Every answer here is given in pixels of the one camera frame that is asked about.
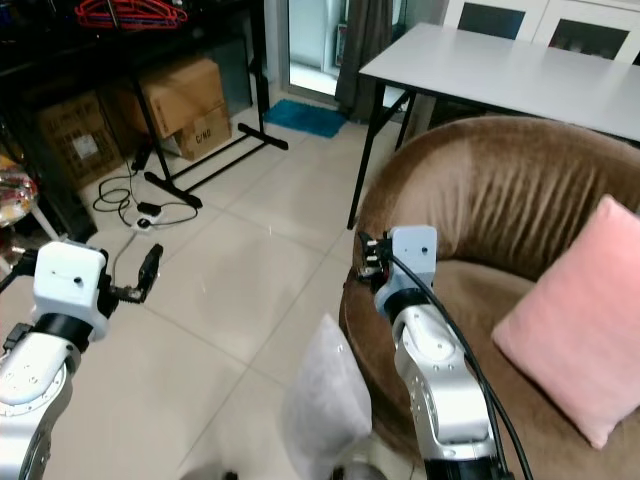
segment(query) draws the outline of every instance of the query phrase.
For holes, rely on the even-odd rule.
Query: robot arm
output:
[[[35,306],[33,326],[18,324],[0,358],[0,480],[42,478],[51,431],[71,400],[82,353],[106,336],[120,300],[146,299],[161,255],[155,245],[135,288],[111,285],[106,252],[71,242],[29,251],[15,267],[18,274],[34,275]]]
[[[495,416],[486,390],[469,371],[468,352],[424,291],[433,288],[437,234],[432,227],[396,227],[373,240],[361,233],[361,280],[371,284],[378,312],[392,323],[395,365],[407,386],[427,477],[436,480],[513,479],[497,457]]]

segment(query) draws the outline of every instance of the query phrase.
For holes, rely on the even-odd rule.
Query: curtain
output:
[[[351,120],[368,121],[375,81],[358,71],[391,44],[393,0],[350,0],[335,98]]]

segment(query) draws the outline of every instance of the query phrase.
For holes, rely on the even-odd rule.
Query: power strip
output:
[[[137,233],[144,233],[145,235],[149,234],[153,226],[162,218],[162,213],[163,212],[160,212],[160,214],[155,217],[147,215],[146,213],[139,215],[136,221],[131,224],[131,230]]]

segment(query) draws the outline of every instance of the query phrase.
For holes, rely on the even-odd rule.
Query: brown armchair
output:
[[[400,150],[370,189],[356,228],[374,238],[395,225],[437,228],[435,291],[502,400],[537,480],[640,478],[640,413],[616,427],[604,450],[594,450],[490,338],[605,193],[640,207],[639,150],[551,121],[485,117],[432,130]],[[356,240],[354,269],[360,263]],[[374,429],[421,464],[390,326],[354,269],[340,325],[371,393]],[[509,466],[522,478],[504,429],[502,437]]]

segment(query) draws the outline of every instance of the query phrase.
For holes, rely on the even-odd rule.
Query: white cabinet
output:
[[[531,41],[547,0],[449,0],[444,24],[511,40]]]
[[[640,12],[576,0],[550,0],[533,41],[633,63],[640,52]]]

